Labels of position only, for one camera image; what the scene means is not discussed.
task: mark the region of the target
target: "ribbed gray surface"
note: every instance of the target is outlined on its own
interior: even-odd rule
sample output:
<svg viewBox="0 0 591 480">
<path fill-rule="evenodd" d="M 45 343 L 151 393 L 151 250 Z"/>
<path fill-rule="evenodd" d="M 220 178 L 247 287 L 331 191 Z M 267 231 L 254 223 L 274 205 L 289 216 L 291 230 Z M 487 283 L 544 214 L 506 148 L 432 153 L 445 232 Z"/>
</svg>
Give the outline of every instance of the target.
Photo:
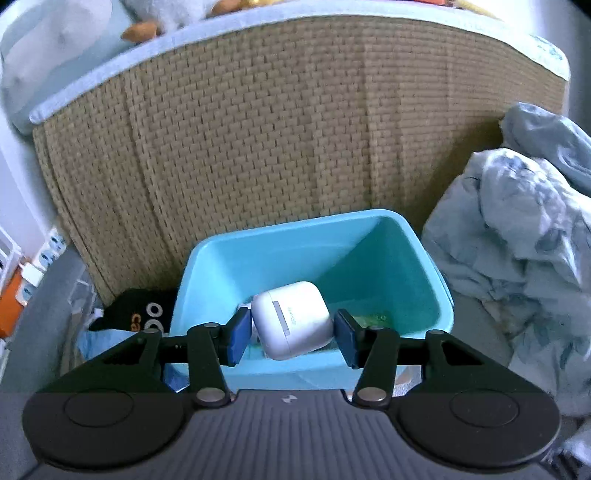
<svg viewBox="0 0 591 480">
<path fill-rule="evenodd" d="M 340 391 L 242 391 L 231 406 L 194 415 L 172 448 L 136 467 L 109 473 L 74 473 L 43 465 L 30 478 L 550 480 L 552 477 L 538 465 L 519 472 L 486 476 L 438 465 L 412 450 L 384 413 L 352 407 Z"/>
</svg>

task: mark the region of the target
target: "white pillow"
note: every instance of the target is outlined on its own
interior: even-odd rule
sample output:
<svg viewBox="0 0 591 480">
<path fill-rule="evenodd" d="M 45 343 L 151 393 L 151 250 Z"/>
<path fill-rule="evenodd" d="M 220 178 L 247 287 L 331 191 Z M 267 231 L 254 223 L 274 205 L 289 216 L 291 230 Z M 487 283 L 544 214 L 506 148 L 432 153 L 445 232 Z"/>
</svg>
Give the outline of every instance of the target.
<svg viewBox="0 0 591 480">
<path fill-rule="evenodd" d="M 2 94 L 25 135 L 39 103 L 134 45 L 121 40 L 134 23 L 119 0 L 47 0 L 20 16 L 2 37 Z"/>
</svg>

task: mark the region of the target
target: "logo on robot base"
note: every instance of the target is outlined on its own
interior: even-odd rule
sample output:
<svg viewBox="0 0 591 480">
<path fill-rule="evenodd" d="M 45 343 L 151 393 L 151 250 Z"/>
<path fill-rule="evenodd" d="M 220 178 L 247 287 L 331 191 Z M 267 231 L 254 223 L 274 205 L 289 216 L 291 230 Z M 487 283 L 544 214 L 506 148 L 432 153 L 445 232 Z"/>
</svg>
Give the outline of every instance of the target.
<svg viewBox="0 0 591 480">
<path fill-rule="evenodd" d="M 283 403 L 291 403 L 297 400 L 297 397 L 295 395 L 289 395 L 288 397 L 283 397 L 281 400 L 283 400 Z"/>
</svg>

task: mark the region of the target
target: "orange object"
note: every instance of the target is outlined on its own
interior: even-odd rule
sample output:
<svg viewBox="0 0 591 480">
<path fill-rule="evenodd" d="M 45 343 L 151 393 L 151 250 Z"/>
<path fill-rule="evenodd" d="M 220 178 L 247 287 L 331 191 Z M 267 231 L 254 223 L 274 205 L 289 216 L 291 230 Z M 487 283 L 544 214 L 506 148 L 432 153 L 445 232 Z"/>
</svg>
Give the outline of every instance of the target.
<svg viewBox="0 0 591 480">
<path fill-rule="evenodd" d="M 140 22 L 132 25 L 121 34 L 121 39 L 133 43 L 142 43 L 156 38 L 158 35 L 158 23 Z"/>
<path fill-rule="evenodd" d="M 240 10 L 240 3 L 241 0 L 219 0 L 212 8 L 212 15 L 216 17 Z"/>
<path fill-rule="evenodd" d="M 6 338 L 12 335 L 18 317 L 24 308 L 15 298 L 21 282 L 21 271 L 17 268 L 17 272 L 0 297 L 0 338 Z"/>
</svg>

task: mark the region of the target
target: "metal pivot screw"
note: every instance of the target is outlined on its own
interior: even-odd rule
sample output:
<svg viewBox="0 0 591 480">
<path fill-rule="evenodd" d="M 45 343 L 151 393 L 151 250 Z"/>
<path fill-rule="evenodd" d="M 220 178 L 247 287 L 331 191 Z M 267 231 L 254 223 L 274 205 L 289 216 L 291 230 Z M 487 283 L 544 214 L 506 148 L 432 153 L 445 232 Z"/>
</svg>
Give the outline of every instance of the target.
<svg viewBox="0 0 591 480">
<path fill-rule="evenodd" d="M 365 387 L 357 392 L 357 396 L 367 403 L 380 403 L 386 399 L 388 394 L 377 387 Z"/>
<path fill-rule="evenodd" d="M 223 390 L 215 387 L 205 387 L 197 392 L 195 395 L 197 402 L 204 406 L 217 406 L 224 398 L 226 393 Z"/>
</svg>

